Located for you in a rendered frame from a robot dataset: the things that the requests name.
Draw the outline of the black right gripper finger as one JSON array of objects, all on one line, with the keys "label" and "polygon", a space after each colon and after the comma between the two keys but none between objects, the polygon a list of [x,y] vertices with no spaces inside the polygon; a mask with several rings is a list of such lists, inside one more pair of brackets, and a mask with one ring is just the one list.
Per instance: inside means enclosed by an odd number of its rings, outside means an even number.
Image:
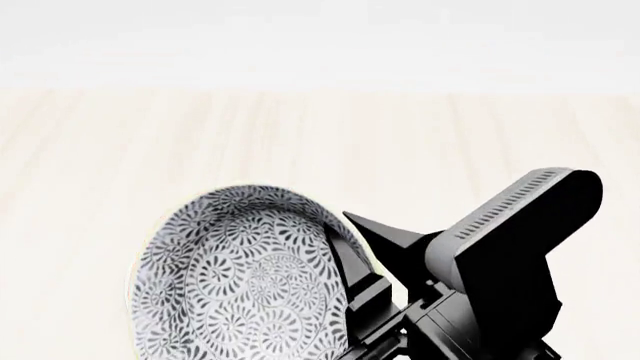
[{"label": "black right gripper finger", "polygon": [[359,231],[376,259],[402,284],[408,292],[408,302],[429,298],[431,290],[427,282],[437,282],[425,263],[426,248],[442,230],[435,233],[415,233],[390,227],[363,218],[350,212],[343,212]]},{"label": "black right gripper finger", "polygon": [[392,286],[337,230],[329,224],[323,230],[346,293],[348,335],[367,338],[399,313],[392,302]]}]

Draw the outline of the white bowl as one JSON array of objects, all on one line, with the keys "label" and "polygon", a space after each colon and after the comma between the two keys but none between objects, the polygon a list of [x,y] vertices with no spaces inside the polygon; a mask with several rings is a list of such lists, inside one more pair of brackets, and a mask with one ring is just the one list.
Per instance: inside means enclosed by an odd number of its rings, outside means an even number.
[{"label": "white bowl", "polygon": [[230,186],[182,206],[129,286],[137,360],[336,360],[347,296],[326,227],[367,260],[339,218],[285,188]]}]

